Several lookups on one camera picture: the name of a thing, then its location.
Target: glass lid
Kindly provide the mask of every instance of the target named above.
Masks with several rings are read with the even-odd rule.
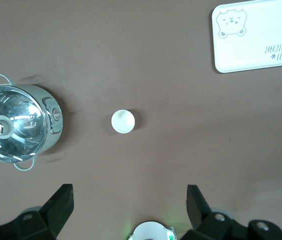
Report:
[[[34,98],[17,87],[0,85],[0,162],[31,159],[46,134],[46,118]]]

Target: pot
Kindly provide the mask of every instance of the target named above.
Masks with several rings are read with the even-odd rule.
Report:
[[[26,84],[0,84],[0,162],[20,171],[35,165],[37,155],[60,138],[63,115],[55,98],[46,90]],[[30,167],[19,164],[32,160]]]

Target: white cup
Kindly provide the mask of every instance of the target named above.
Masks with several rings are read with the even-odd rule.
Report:
[[[120,134],[127,134],[133,130],[135,126],[135,118],[128,110],[116,111],[112,116],[112,126]]]

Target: white cylindrical object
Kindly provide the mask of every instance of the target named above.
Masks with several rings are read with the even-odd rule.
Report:
[[[112,116],[113,128],[121,134],[127,134],[133,130],[135,126],[135,118],[133,114],[128,110],[116,111]]]

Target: bear illustration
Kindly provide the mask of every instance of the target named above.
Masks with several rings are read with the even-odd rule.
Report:
[[[228,35],[237,34],[238,36],[243,36],[246,33],[245,21],[247,14],[245,11],[240,10],[228,10],[225,13],[220,13],[216,22],[220,27],[219,36],[224,39]]]

